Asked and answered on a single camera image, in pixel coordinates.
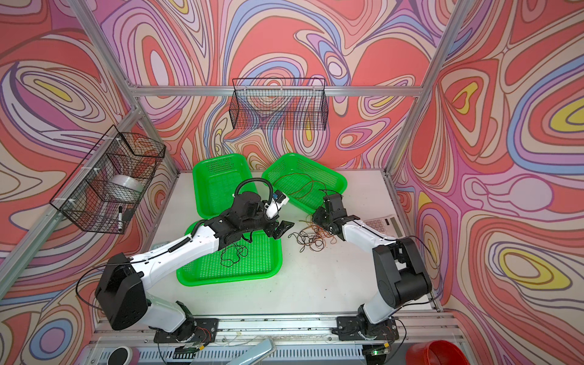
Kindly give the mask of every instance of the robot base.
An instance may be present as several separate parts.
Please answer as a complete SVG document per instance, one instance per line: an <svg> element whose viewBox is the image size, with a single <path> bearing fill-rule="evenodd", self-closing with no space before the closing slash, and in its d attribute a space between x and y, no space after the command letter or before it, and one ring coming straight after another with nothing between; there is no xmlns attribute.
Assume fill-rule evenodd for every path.
<svg viewBox="0 0 584 365"><path fill-rule="evenodd" d="M194 318L194 322L197 324L194 327L193 336L190 338L190 342L215 342L215 336L217 334L217 324L219 319L217 318ZM175 333L168 333L164 331L156 332L154 336L154 343L181 343L182 341L176 336Z"/></svg>
<svg viewBox="0 0 584 365"><path fill-rule="evenodd" d="M394 319L386 319L374 325L359 316L337 317L336 325L334 333L341 341L386 340L392 343L399 339Z"/></svg>

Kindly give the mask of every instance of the aluminum frame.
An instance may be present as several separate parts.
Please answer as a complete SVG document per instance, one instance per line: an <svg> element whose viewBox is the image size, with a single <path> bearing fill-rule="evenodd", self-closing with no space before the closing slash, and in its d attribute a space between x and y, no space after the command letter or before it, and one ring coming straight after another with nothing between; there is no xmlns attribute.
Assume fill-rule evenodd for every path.
<svg viewBox="0 0 584 365"><path fill-rule="evenodd" d="M128 87L134 97L140 96L231 96L233 86L141 86ZM301 89L302 86L282 86ZM420 86L325 86L327 96L414 96L422 94Z"/></svg>
<svg viewBox="0 0 584 365"><path fill-rule="evenodd" d="M458 31L466 13L470 9L471 5L473 4L474 0L460 0L456 3L452 16L446 26L444 31L444 35L440 40L439 45L436 48L436 53L432 58L429 68L426 72L424 80L422 82L422 86L405 86L405 87L397 87L397 86L329 86L326 88L326 92L328 96L413 96L416 97L414 104L412 106L412 110L408 115L408 118L405 121L404 127L400 132L398 139L392 149L392 153L388 160L386 167L384 168L384 177L387 189L390 193L392 199L397 202L397 195L395 192L395 187L391 184L391 180L389 179L389 170L390 167L396 158L399 156L399 151L403 148L403 145L407 142L411 131L413 130L418 118L420 117L421 112L423 111L423 105L428 97L431 95L433 84L435 83L438 73L446 60L448 55L448 51L450 50L454 39L458 35ZM141 96L230 96L232 95L232 88L229 86L134 86L130 85L129 79L125 76L117 58L114 56L112 49L110 48L109 44L107 43L101 28L99 27L96 19L93 17L93 13L87 7L87 4L84 0L69 0L71 4L71 8L77 15L81 25L85 29L89 39L93 43L98 53L98 57L100 57L106 66L108 67L109 71L112 73L114 80L117 83L120 92L124 95L127 99L128 103L132 105L133 110L128 115L135 116L137 114L138 117L142 118L142 125L147 132L147 134L152 137L156 138L157 140L161 141L161 138L156 131L152 121L146 114L142 104L140 103ZM94 153L92 158L97 158L98 151ZM176 166L174 165L172 159L168 159L167 161L169 169L174 169L175 172ZM73 181L68 185L68 187L74 186ZM402 227L408 233L411 233L411 227L409 227L409 223L407 219L405 219L405 213L402 207L399 204L396 204L396 212L398 213L399 219L402 221ZM53 212L47 211L41 218L39 218L38 222L35 225L35 228L29 231L29 233L21 240L19 245L8 255L8 257L4 260L3 265L0 266L0 277L3 277L3 281L0 284L0 298L4 296L6 291L10 288L14 280L18 278L21 274L22 270L28 265L30 259L34 257L37 250L42 246L46 238L52 233L53 229L57 226L58 222L60 222L61 218L58 216L58 212L54 210ZM14 277L13 281L8 276L4 276L5 273L9 273L11 275L10 278ZM464 336L460 329L457 326L456 320L450 314L437 314L434 310L428 310L424 312L410 312L405 311L400 313L402 318L405 321L406 326L410 328L410 326L416 327L420 326L419 330L415 330L412 328L412 332L408 331L408 339L407 342L410 341L422 341L423 338L435 339L437 336L440 337L444 334L446 336L459 336L460 339L464 340ZM218 329L218 335L227 335L233 333L243 333L245 331L246 336L257 336L258 334L267 335L270 331L275 331L274 334L282 335L282 331L286 333L282 339L287 339L289 343L306 343L309 338L312 338L314 335L324 335L326 334L326 339L324 339L324 343L330 343L329 339L332 339L333 335L330 334L329 328L332 327L332 319L333 317L339 314L315 314L315 315L288 315L288 317L293 316L292 318L285 318L286 316L282 317L282 315L260 315L255 316L255 320L251 321L246 319L253 319L254 316L244 316L244 315L235 315L235 316L217 316L221 320L220 328ZM310 326L324 326L320 327L317 331L315 328ZM131 337L132 339L136 340L139 339L139 342L148 342L154 335L153 331L149 331L148 329L139 329L139 330L132 330L132 331L121 331L121 332L114 332L109 327L107 323L99 323L98 327L96 328L96 333L93 335L93 341L101 340L104 337L111 337L114 341L120 342L123 338Z"/></svg>
<svg viewBox="0 0 584 365"><path fill-rule="evenodd" d="M138 120L138 113L136 109L132 109L118 124L120 131L127 131ZM117 133L115 128L111 128L113 133ZM75 176L71 178L69 183L62 189L59 198L68 197L73 190L81 183L81 180L89 173L90 169L105 153L108 146L112 142L111 139L106 139L97 148L97 150L88 158L87 162ZM53 234L59 223L66 219L57 209L49 205L44 213L33 224L32 228L20 240L20 242L8 253L2 264L0 265L0 299L10 290L14 282L22 274L24 269L28 266L30 261L34 258L39 249Z"/></svg>
<svg viewBox="0 0 584 365"><path fill-rule="evenodd" d="M159 142L163 142L160 134L158 134L156 131L152 120L150 120L148 113L146 113L142 104L140 103L140 98L132 94L129 88L130 81L124 74L120 63L114 55L113 50L109 46L105 35L103 34L97 20L93 16L93 13L87 6L85 0L69 0L69 5L75 12L77 19L89 37L89 40L95 47L98 57L107 65L109 72L116 81L118 89L124 95L124 97L126 97L128 103L132 105L132 107L135 107L140 113L142 117L142 126L146 134L150 138L156 139ZM165 160L168 168L173 170L175 173L178 173L178 169L176 168L174 160L168 155L165 156Z"/></svg>
<svg viewBox="0 0 584 365"><path fill-rule="evenodd" d="M424 107L428 98L432 95L432 90L434 83L438 79L438 74L448 57L449 51L458 36L460 27L462 26L464 19L468 11L471 9L475 0L459 0L454 6L450 20L446 25L446 29L436 47L436 53L432 58L430 65L428 66L428 71L424 77L424 82L422 82L422 93L420 96L414 100L412 110L408 114L407 119L404 121L404 126L399 132L398 138L394 143L393 149L391 150L390 157L385 166L385 172L388 173L391 169L391 165L399 157L399 152L404 147L404 144L409 140L409 136L413 131L413 128L417 124L420 116L424 111Z"/></svg>

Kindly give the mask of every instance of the black cable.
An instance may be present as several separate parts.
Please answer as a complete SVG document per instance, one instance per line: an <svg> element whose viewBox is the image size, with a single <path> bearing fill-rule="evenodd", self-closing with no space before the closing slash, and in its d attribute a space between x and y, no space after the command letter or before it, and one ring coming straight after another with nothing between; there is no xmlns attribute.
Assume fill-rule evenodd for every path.
<svg viewBox="0 0 584 365"><path fill-rule="evenodd" d="M241 239L243 239L245 242L250 244L253 242L252 234L253 234L253 232L249 233L249 238L245 238L245 236L243 234L241 234Z"/></svg>
<svg viewBox="0 0 584 365"><path fill-rule="evenodd" d="M196 231L197 231L197 229L199 229L199 227L201 226L201 224L202 224L202 223L204 223L204 222L205 222L205 220L200 220L200 221L198 221L198 222L197 222L197 224L195 224L195 226L194 226L194 228L193 228L193 231L192 231L192 232L196 232ZM77 297L78 297L78 298L79 298L79 299L80 299L80 300L81 300L83 303L87 304L88 306L90 306L90 307L92 307L92 308L95 308L95 309L97 309L97 310L103 311L103 309L101 309L101 308L99 308L99 307L97 307L97 306L95 306L95 305L91 304L90 302L86 301L85 299L83 299L83 298L81 297L81 295L79 294L79 284L81 283L81 280L83 280L83 278L84 278L84 277L85 277L87 274L89 274L91 271L93 271L93 270L95 270L95 269L100 269L100 268L102 268L102 267L106 267L106 266L121 266L121 265L131 265L131 264L135 264L135 263L147 262L147 261L150 261L150 260L153 260L153 259L157 258L158 256L162 256L162 255L164 255L165 253L168 253L168 252L171 252L171 251L170 251L170 249L168 249L168 250L166 250L166 251L164 251L164 252L161 252L161 253L159 253L158 255L152 256L151 258L144 259L144 260L139 260L139 261L129 261L129 262L120 262L120 263L104 263L104 264L102 264L102 265L97 265L97 266L94 266L94 267L90 268L89 270L87 270L87 271L86 271L86 272L85 272L83 275L81 275L81 277L79 278L79 280L77 280L77 283L75 284L75 295L76 295L76 296L77 296Z"/></svg>
<svg viewBox="0 0 584 365"><path fill-rule="evenodd" d="M438 266L438 263L436 262L434 255L432 255L432 251L430 251L430 249L426 246L426 244L417 236L406 236L404 238L415 238L418 241L420 241L420 243L422 244L422 246L424 246L424 248L426 249L426 251L428 251L428 254L430 255L430 258L432 259L432 261L434 262L434 265L436 265L436 269L438 270L438 275L440 277L440 282L444 284L444 280L442 278L442 272L440 271L440 267ZM397 313L401 308L407 307L409 305L418 305L418 304L429 304L432 303L433 301L437 300L438 298L430 298L430 300L422 302L422 303L406 303L403 304L402 306L396 308L393 310L392 313L390 313L390 317L393 316L395 313Z"/></svg>
<svg viewBox="0 0 584 365"><path fill-rule="evenodd" d="M319 190L320 190L320 191L322 191L322 192L325 192L325 193L326 193L326 192L333 192L333 193L337 193L338 195L341 195L341 193L337 192L336 190L327 189L327 188L326 188L326 185L325 185L325 188L324 188L324 189L319 189Z"/></svg>
<svg viewBox="0 0 584 365"><path fill-rule="evenodd" d="M393 354L391 354L391 356L384 362L384 364L387 364L390 362L391 359L394 358L395 354L398 353L399 349L401 348L401 345L404 344L405 338L408 336L408 330L406 329L406 327L404 326L404 323L401 321L401 319L399 318L394 318L396 321L399 321L399 323L401 323L402 327L404 327L404 337L402 338L402 342L399 343L398 348L395 349L395 352Z"/></svg>
<svg viewBox="0 0 584 365"><path fill-rule="evenodd" d="M264 184L266 184L268 186L268 188L270 189L270 199L267 201L267 204L270 205L272 203L272 200L274 200L274 187L272 186L272 183L270 183L268 180L266 180L264 178L251 178L251 179L243 180L235 188L235 195L239 194L239 191L241 190L241 188L244 185L246 185L247 183L254 182L254 181L263 182Z"/></svg>
<svg viewBox="0 0 584 365"><path fill-rule="evenodd" d="M79 299L80 299L80 300L81 300L83 303L85 303L85 304L87 304L88 306L90 306L90 307L92 307L92 308L95 308L95 309L97 309L97 310L99 310L99 311L102 311L103 309L101 309L101 308L99 308L99 307L97 307L97 306L95 306L95 305L91 304L90 302L86 301L85 299L83 299L83 298L81 297L81 295L79 294L79 283L80 283L80 282L81 282L81 280L82 280L82 279L85 277L85 275L89 274L90 272L94 271L95 269L99 269L99 268L101 268L101 267L105 267L105 266L107 266L107 264L105 264L105 265L100 265L100 266L95 266L95 267L92 267L91 269L87 270L87 271L86 271L86 272L85 272L83 275L81 275L81 277L79 278L79 280L77 280L77 284L75 284L75 295L76 295L76 296L77 296L77 297L78 297L78 298L79 298Z"/></svg>
<svg viewBox="0 0 584 365"><path fill-rule="evenodd" d="M224 259L223 258L223 255L227 252L227 250L229 250L231 248L235 248L237 250L236 251L237 261L234 261L232 259ZM224 266L224 267L231 267L231 266L235 265L236 263L238 263L239 261L241 261L241 258L247 257L248 253L249 253L249 251L248 251L248 248L246 246L238 245L238 244L231 244L231 245L225 247L223 249L223 251L221 251L219 264L221 266ZM225 262L227 262L227 261L231 261L231 264L226 265Z"/></svg>
<svg viewBox="0 0 584 365"><path fill-rule="evenodd" d="M333 335L336 335L336 336L338 336L338 335L352 335L354 333L357 333L358 331L359 331L359 328L357 328L357 327L353 328L351 331L339 331L336 328L331 328L331 333Z"/></svg>
<svg viewBox="0 0 584 365"><path fill-rule="evenodd" d="M296 242L299 245L302 245L300 252L304 252L304 249L306 247L309 247L314 252L320 252L325 248L326 245L325 241L324 239L322 239L322 237L320 237L318 233L314 231L313 233L305 232L305 230L309 230L311 228L312 228L311 226L308 226L306 228L303 228L300 232L292 232L291 234L288 235L288 238L294 236Z"/></svg>
<svg viewBox="0 0 584 365"><path fill-rule="evenodd" d="M422 246L424 246L424 248L426 249L426 251L428 251L428 254L430 255L430 258L432 258L432 261L434 262L434 265L436 265L436 270L438 270L438 276L440 277L440 282L443 285L444 284L444 279L442 278L442 271L440 270L440 266L438 266L438 261L434 258L434 255L432 255L432 251L430 251L430 249L428 248L428 246L426 246L426 244L424 243L424 241L422 241L417 236L406 236L404 238L415 238L418 241L420 241L420 243L422 244Z"/></svg>
<svg viewBox="0 0 584 365"><path fill-rule="evenodd" d="M278 203L276 203L276 215L274 215L274 216L272 217L272 219L268 219L268 218L267 218L267 212L266 212L264 215L265 215L265 218L266 218L266 222L267 222L267 223L270 223L270 222L273 222L273 221L277 220L277 219L280 217L280 207L278 207Z"/></svg>
<svg viewBox="0 0 584 365"><path fill-rule="evenodd" d="M163 363L165 363L165 365L168 365L168 363L166 362L164 357L162 357L162 351L160 351L160 343L157 343L157 346L158 346L158 354L160 354L160 359L162 360Z"/></svg>

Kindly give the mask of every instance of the calculator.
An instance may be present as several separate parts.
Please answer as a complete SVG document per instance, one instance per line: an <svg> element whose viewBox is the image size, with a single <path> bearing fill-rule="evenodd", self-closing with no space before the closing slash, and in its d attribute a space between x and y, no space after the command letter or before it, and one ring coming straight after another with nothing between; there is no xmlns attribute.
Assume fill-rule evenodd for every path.
<svg viewBox="0 0 584 365"><path fill-rule="evenodd" d="M393 236L396 238L404 236L402 233L403 230L401 230L401 227L399 225L399 221L394 215L388 215L387 217L383 218L369 219L364 222L369 227L385 235Z"/></svg>

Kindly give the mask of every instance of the tangled wire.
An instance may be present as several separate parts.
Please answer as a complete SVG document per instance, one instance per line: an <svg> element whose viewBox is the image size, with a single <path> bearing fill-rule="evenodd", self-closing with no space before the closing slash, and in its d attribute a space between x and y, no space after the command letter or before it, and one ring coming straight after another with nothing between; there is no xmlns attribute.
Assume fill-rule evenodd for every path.
<svg viewBox="0 0 584 365"><path fill-rule="evenodd" d="M233 250L235 250L235 257L233 257L233 255L231 255L231 258L224 258L223 255L225 255L225 253L227 251L231 251L233 252ZM221 266L225 266L225 267L231 267L233 265L235 265L236 263L238 263L241 258L244 258L248 255L248 248L246 246L243 245L238 245L238 244L231 244L227 247L225 247L223 249L223 251L221 251Z"/></svg>
<svg viewBox="0 0 584 365"><path fill-rule="evenodd" d="M329 232L323 230L320 226L314 224L312 220L308 218L305 221L308 227L302 229L300 232L292 232L288 235L288 238L294 236L296 242L302 246L300 252L304 251L306 247L310 248L314 252L320 252L326 247L326 239L332 238L330 244L334 245L336 243L336 237Z"/></svg>
<svg viewBox="0 0 584 365"><path fill-rule="evenodd" d="M293 173L289 173L287 175L282 175L279 178L277 178L276 181L274 181L274 186L276 184L278 184L278 181L280 181L281 179L286 178L288 176L293 176L293 175L306 176L310 181L308 181L306 184L302 185L302 187L300 189L296 190L295 192L286 193L286 195L288 195L288 197L295 198L295 199L302 199L302 198L308 196L308 194L310 194L312 192L312 190L314 190L314 184L315 183L321 184L324 187L324 189L327 190L326 189L326 184L324 184L323 182L314 180L313 178L310 177L309 174L302 173L302 172L293 172ZM294 196L295 194L298 194L298 193L302 192L302 190L304 190L304 188L307 187L308 185L310 185L310 189L308 189L308 191L304 195L302 195L302 196Z"/></svg>

